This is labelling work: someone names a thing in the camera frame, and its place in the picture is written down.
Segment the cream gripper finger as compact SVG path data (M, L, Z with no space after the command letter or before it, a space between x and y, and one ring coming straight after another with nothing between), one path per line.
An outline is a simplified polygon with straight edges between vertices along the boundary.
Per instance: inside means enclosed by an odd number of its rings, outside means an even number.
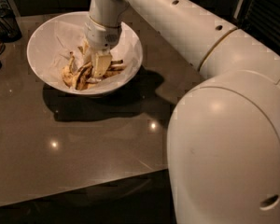
M93 78L102 77L112 61L112 55L109 49L94 50L91 54L92 71L91 76Z
M83 64L87 64L91 62L91 47L89 42L84 39L82 46L81 46L81 51L82 51L82 60Z

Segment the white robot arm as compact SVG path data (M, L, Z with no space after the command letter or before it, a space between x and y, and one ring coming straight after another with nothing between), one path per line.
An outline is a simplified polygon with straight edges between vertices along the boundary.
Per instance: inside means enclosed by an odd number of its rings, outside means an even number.
M168 126L177 223L280 224L280 57L189 0L91 0L91 45L118 44L126 7L204 78Z

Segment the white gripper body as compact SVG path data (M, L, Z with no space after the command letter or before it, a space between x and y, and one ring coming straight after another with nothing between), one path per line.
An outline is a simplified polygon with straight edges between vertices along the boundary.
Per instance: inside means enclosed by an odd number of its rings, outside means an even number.
M84 32L93 49L112 49L119 43L121 25L116 27L104 26L88 16L85 21Z

